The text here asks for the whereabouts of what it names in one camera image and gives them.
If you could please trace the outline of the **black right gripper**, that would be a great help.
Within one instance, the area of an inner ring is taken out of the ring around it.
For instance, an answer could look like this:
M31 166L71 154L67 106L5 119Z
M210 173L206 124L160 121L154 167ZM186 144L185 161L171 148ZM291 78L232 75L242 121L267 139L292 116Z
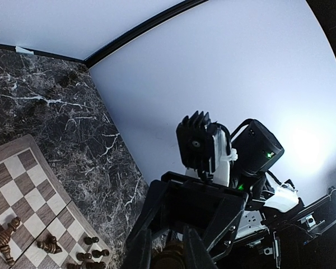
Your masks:
M245 210L248 194L213 182L168 171L151 182L141 213L126 246L149 229L154 239L168 230L194 228L213 261L229 255Z

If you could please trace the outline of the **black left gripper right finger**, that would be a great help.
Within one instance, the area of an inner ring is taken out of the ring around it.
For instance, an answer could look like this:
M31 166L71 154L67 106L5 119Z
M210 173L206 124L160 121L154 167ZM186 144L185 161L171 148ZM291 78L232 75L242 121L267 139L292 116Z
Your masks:
M186 268L216 268L216 265L212 261L200 236L194 228L184 226L183 245Z

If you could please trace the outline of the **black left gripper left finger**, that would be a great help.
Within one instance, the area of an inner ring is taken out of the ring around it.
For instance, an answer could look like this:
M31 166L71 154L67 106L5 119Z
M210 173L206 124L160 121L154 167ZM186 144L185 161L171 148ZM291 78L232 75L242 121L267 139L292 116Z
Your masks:
M120 268L148 269L152 258L152 226L135 225L126 240L126 256Z

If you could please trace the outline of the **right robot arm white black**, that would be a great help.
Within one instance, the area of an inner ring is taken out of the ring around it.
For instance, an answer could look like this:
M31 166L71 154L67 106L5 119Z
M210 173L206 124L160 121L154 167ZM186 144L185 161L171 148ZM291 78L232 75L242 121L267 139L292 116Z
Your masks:
M336 268L336 187L305 205L261 122L229 132L196 112L176 135L186 171L150 184L123 268Z

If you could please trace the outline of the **wooden chess board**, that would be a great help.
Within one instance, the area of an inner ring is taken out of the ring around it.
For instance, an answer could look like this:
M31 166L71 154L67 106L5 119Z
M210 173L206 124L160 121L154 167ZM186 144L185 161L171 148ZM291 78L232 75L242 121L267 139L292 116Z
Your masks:
M13 268L84 268L77 253L108 249L108 257L92 262L108 265L112 252L100 239L86 245L85 237L97 236L78 207L59 183L34 139L23 136L0 146L0 232L18 216L17 231L9 246L15 260ZM55 236L62 252L50 254L37 247L37 242ZM7 268L0 252L0 268Z

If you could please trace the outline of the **black right frame post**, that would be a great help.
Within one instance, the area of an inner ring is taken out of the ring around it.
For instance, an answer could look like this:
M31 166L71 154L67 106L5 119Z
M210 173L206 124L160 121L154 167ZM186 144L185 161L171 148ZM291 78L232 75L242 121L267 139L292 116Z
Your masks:
M91 68L94 65L98 64L107 56L113 54L123 46L127 45L134 39L140 37L146 32L152 30L153 28L163 24L164 22L200 5L205 3L207 0L191 0L191 1L182 1L177 3L168 9L163 10L162 12L154 15L153 17L143 21L127 32L121 34L98 51L93 53L87 59L84 60L84 64L87 68Z

